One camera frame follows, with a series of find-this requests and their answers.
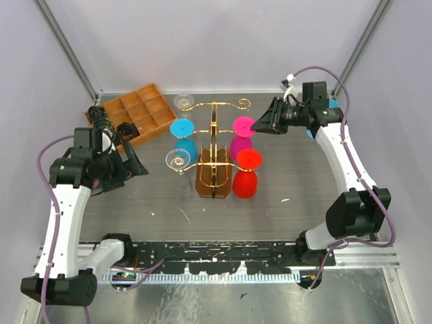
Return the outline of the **magenta plastic wine glass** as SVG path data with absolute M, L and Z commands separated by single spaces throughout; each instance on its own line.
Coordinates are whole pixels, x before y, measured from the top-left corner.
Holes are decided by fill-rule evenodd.
M 255 131 L 251 129 L 254 124 L 254 120 L 251 117 L 242 116 L 234 120 L 233 131 L 235 136 L 233 137 L 229 146 L 229 155 L 235 161 L 240 151 L 246 149 L 252 149 L 252 136 Z

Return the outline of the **light blue plastic wine glass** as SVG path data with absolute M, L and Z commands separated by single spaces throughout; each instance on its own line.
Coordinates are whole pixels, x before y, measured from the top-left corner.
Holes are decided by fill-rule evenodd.
M 334 99 L 329 99 L 329 108 L 330 109 L 340 108 L 340 104 Z M 308 135 L 309 138 L 313 138 L 313 134 L 310 130 L 307 130 L 306 134 Z

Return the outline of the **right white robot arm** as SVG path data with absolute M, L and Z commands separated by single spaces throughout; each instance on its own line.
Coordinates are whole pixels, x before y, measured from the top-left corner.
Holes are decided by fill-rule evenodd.
M 296 239 L 296 258 L 305 266 L 314 264 L 330 244 L 376 234 L 391 202 L 389 190 L 379 188 L 362 166 L 343 117 L 342 110 L 330 104 L 326 82 L 305 82 L 300 101 L 287 90 L 285 97 L 274 97 L 251 126 L 251 130 L 264 134 L 306 128 L 322 148 L 333 172 L 338 197 L 328 208 L 324 222 Z

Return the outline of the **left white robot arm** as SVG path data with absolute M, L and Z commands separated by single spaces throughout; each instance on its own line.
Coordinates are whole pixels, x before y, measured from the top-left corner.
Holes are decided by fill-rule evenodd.
M 107 234 L 79 261 L 82 219 L 94 184 L 106 193 L 148 171 L 128 141 L 122 159 L 109 130 L 76 128 L 71 137 L 73 145 L 42 178 L 51 198 L 45 243 L 34 274 L 20 284 L 24 295 L 45 305 L 89 306 L 98 279 L 116 264 L 129 267 L 136 254 L 130 235 Z

